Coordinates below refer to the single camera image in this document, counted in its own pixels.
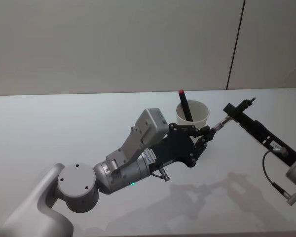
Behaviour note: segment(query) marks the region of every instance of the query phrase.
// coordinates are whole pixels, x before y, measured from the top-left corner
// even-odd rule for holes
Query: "cable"
[[[263,167],[263,172],[264,172],[264,174],[265,174],[267,180],[272,184],[273,182],[272,182],[272,180],[268,177],[268,175],[267,175],[267,173],[266,173],[266,170],[265,170],[265,165],[264,165],[265,157],[266,157],[266,155],[269,154],[270,152],[272,152],[272,151],[267,151],[267,152],[264,154],[263,159],[262,159],[262,167]]]
[[[273,182],[267,175],[266,173],[266,170],[265,170],[265,157],[267,154],[269,154],[270,152],[275,152],[275,153],[284,153],[286,151],[286,149],[273,149],[273,150],[270,150],[270,151],[267,151],[264,156],[263,156],[263,159],[262,159],[262,167],[263,167],[263,172],[267,178],[267,180],[271,183],[271,185],[281,194],[283,195],[286,199],[289,199],[291,197],[291,195],[289,195],[289,193],[287,193],[284,189],[282,189],[277,183]]]

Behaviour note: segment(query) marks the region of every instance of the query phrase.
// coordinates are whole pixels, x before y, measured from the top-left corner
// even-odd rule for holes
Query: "red marker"
[[[181,100],[181,106],[182,106],[183,113],[184,113],[186,121],[193,122],[193,118],[192,118],[192,115],[191,115],[191,111],[189,110],[189,106],[188,106],[188,103],[187,103],[187,100],[186,100],[186,97],[185,97],[184,90],[179,90],[179,97],[180,97],[180,100]]]

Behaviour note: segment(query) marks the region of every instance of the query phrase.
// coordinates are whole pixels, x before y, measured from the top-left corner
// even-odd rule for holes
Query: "gray wall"
[[[247,0],[230,89],[296,87],[296,0]]]
[[[0,95],[226,89],[243,0],[0,0]],[[296,0],[247,0],[228,88],[296,87]]]

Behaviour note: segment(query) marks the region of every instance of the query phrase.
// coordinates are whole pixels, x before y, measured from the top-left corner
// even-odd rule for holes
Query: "black cable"
[[[265,174],[267,180],[272,184],[273,182],[272,182],[272,180],[268,177],[268,175],[267,175],[267,173],[266,173],[266,170],[265,170],[265,165],[264,165],[265,157],[266,157],[266,155],[269,154],[270,152],[272,152],[272,151],[267,151],[267,152],[264,154],[263,159],[262,159],[262,167],[263,167],[263,172],[264,172],[264,174]]]
[[[275,189],[276,189],[281,195],[283,195],[286,199],[288,199],[288,198],[290,198],[290,195],[289,195],[284,189],[282,189],[277,183],[273,182],[273,181],[268,177],[268,175],[267,175],[267,173],[266,173],[264,162],[265,162],[265,157],[266,157],[266,155],[269,154],[270,152],[273,152],[273,150],[271,150],[271,151],[267,151],[267,152],[264,154],[264,156],[263,156],[263,159],[262,159],[263,172],[264,172],[264,174],[265,174],[267,180],[271,183],[271,185],[272,185],[272,186],[273,186],[273,187],[274,187],[274,188],[275,188]]]

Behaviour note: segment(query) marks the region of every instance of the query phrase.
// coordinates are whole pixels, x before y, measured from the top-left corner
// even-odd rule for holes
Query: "round joint cap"
[[[58,176],[60,192],[67,198],[81,198],[93,191],[96,176],[92,167],[76,163],[65,167]]]

